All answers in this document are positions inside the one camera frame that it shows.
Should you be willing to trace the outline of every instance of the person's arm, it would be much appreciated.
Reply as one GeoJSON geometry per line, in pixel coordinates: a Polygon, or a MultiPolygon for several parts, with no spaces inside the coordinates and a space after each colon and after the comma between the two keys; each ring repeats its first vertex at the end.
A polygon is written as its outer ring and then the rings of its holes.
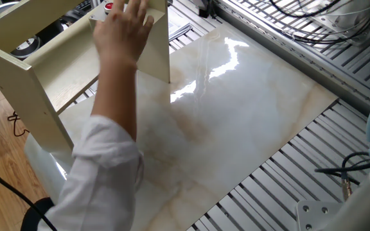
{"type": "MultiPolygon", "coordinates": [[[[94,108],[58,204],[46,216],[57,230],[117,230],[132,226],[142,156],[136,139],[136,62],[154,19],[143,25],[146,0],[116,0],[105,22],[97,23],[94,40],[100,77],[94,108]]],[[[38,231],[50,228],[42,220],[38,231]]]]}
{"type": "Polygon", "coordinates": [[[112,119],[136,140],[136,62],[154,18],[149,16],[143,25],[147,1],[131,0],[125,13],[123,6],[124,1],[117,0],[107,20],[94,31],[101,73],[92,115],[112,119]]]}

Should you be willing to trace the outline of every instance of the cream wooden shelf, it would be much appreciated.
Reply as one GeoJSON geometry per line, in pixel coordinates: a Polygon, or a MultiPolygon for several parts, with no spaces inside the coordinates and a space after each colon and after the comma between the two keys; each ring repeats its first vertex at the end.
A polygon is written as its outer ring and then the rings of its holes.
{"type": "MultiPolygon", "coordinates": [[[[0,89],[39,145],[48,152],[68,153],[73,142],[59,119],[100,72],[92,30],[102,2],[24,61],[9,54],[80,0],[22,0],[0,15],[0,89]]],[[[147,15],[155,19],[138,69],[170,81],[166,0],[149,0],[147,15]]]]}
{"type": "MultiPolygon", "coordinates": [[[[164,13],[150,8],[147,15],[157,23],[164,13]]],[[[35,70],[58,114],[92,85],[100,72],[89,17],[94,16],[84,16],[24,60],[35,70]]]]}

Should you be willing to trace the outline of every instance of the wooden floor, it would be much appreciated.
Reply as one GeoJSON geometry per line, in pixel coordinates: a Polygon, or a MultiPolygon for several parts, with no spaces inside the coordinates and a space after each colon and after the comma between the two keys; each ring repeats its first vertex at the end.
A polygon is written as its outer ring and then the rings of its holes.
{"type": "MultiPolygon", "coordinates": [[[[0,92],[0,177],[35,202],[47,194],[23,152],[28,134],[15,137],[13,122],[6,120],[12,113],[12,107],[0,92]]],[[[17,121],[17,133],[22,133],[23,129],[22,122],[17,121]]],[[[0,231],[20,230],[27,209],[27,204],[0,185],[0,231]]]]}

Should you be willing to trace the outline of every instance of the shelf board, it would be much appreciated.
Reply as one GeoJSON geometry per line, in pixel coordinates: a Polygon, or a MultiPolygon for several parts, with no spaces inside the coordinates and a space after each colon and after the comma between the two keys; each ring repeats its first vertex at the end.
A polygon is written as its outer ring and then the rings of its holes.
{"type": "MultiPolygon", "coordinates": [[[[55,111],[60,114],[92,85],[100,72],[92,37],[91,11],[24,60],[31,65],[55,111]]],[[[165,13],[149,8],[157,22],[165,13]]]]}

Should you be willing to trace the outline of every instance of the metal bracket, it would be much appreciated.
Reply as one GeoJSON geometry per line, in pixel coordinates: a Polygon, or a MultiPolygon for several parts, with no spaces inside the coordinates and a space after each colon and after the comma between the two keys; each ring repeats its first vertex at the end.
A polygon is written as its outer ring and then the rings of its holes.
{"type": "Polygon", "coordinates": [[[322,230],[341,208],[341,203],[300,201],[296,206],[298,231],[322,230]]]}

